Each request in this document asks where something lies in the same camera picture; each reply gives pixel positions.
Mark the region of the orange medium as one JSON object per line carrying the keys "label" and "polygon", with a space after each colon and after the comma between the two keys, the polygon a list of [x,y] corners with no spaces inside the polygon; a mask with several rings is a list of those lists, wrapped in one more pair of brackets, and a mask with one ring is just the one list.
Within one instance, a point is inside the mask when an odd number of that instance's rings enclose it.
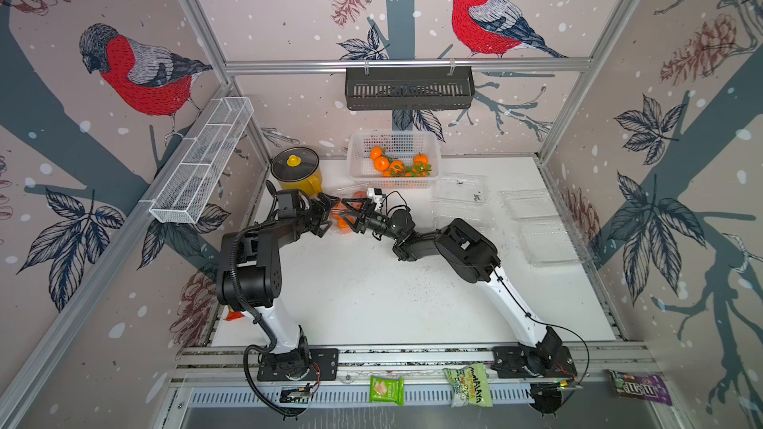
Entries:
{"label": "orange medium", "polygon": [[347,207],[344,204],[339,203],[331,210],[331,217],[335,218],[335,220],[339,220],[341,214],[343,214],[345,210],[347,210]]}

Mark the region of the clear clamshell oranges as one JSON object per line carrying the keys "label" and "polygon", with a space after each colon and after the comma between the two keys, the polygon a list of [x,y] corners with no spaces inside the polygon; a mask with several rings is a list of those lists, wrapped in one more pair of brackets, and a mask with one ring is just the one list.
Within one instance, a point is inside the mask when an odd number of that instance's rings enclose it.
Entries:
{"label": "clear clamshell oranges", "polygon": [[328,234],[339,234],[339,236],[349,236],[354,231],[343,218],[348,207],[342,203],[343,199],[365,199],[369,196],[369,188],[364,185],[354,185],[344,188],[330,189],[328,193],[320,193],[319,197],[337,198],[338,202],[331,208],[329,214]]}

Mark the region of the orange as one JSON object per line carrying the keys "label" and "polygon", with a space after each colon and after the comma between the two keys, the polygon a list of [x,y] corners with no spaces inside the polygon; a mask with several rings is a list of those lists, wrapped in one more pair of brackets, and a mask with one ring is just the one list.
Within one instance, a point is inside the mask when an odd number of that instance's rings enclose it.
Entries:
{"label": "orange", "polygon": [[429,165],[429,159],[424,154],[418,154],[413,158],[413,163],[417,166],[421,166],[422,168],[425,168]]}

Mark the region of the clear clamshell three oranges branch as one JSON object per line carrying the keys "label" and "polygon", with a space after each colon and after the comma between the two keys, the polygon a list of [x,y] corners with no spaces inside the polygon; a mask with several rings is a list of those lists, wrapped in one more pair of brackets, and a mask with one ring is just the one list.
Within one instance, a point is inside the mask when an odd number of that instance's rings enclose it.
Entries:
{"label": "clear clamshell three oranges branch", "polygon": [[444,174],[433,190],[433,224],[443,228],[461,218],[476,230],[486,230],[488,213],[487,178],[481,175]]}

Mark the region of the clear clamshell four oranges branch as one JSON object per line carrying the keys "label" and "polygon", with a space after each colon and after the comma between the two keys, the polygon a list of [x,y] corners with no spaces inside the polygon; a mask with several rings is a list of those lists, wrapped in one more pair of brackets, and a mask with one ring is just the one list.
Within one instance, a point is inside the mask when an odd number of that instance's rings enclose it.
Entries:
{"label": "clear clamshell four oranges branch", "polygon": [[547,190],[501,191],[502,204],[519,226],[520,247],[534,267],[584,264],[590,255],[569,217]]}

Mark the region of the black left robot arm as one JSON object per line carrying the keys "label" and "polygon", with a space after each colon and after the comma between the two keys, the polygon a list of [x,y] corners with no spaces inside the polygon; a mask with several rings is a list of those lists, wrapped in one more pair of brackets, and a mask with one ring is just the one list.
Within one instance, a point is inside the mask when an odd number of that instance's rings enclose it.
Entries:
{"label": "black left robot arm", "polygon": [[312,350],[302,327],[279,301],[280,250],[303,234],[325,236],[339,199],[324,193],[311,198],[297,189],[277,190],[272,182],[265,185],[272,197],[265,220],[223,237],[217,299],[250,319],[264,335],[263,343],[249,344],[244,350],[244,366],[258,365],[258,381],[333,381],[339,352]]}

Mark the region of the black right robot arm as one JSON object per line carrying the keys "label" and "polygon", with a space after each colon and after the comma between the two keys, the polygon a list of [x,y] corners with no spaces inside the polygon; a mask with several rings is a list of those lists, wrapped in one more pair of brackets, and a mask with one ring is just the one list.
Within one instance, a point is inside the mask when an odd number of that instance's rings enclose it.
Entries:
{"label": "black right robot arm", "polygon": [[415,228],[409,206],[403,204],[390,214],[371,198],[341,200],[340,217],[356,234],[372,232],[377,240],[393,241],[400,261],[414,262],[429,256],[442,257],[465,282],[481,288],[510,324],[517,339],[514,345],[493,349],[491,369],[499,377],[529,379],[575,379],[578,371],[568,347],[556,327],[540,321],[530,305],[509,281],[495,244],[455,218],[450,224],[422,234]]}

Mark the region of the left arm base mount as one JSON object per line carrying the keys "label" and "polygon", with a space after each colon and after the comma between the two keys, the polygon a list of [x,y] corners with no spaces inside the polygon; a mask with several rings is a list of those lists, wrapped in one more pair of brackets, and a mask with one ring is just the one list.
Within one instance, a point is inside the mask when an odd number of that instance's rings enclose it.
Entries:
{"label": "left arm base mount", "polygon": [[298,348],[284,354],[266,354],[259,358],[258,381],[335,381],[339,367],[337,349]]}

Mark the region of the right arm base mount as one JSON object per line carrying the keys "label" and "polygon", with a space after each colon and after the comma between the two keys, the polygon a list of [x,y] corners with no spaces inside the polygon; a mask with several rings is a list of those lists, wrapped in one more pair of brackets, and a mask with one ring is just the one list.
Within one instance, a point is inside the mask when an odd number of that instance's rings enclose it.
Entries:
{"label": "right arm base mount", "polygon": [[578,378],[577,369],[566,346],[549,356],[539,349],[523,345],[499,346],[492,349],[491,369],[501,379],[565,379]]}

